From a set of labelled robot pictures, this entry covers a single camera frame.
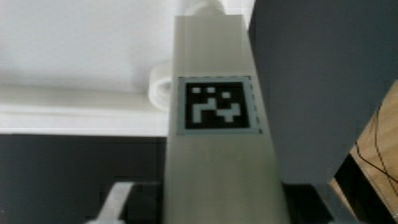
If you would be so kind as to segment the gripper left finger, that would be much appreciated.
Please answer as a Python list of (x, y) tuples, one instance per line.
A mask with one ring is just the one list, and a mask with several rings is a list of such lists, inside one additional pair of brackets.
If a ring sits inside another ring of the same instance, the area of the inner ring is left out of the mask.
[(98, 216), (86, 224), (127, 224), (121, 219), (125, 205), (134, 189), (139, 186), (158, 186), (157, 182), (116, 182), (107, 194)]

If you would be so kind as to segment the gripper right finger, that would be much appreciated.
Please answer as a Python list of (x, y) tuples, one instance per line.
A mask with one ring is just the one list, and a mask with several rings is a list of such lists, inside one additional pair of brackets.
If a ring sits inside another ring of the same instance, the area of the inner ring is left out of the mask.
[(310, 184), (283, 185), (292, 224), (363, 224), (354, 218), (340, 217), (327, 206)]

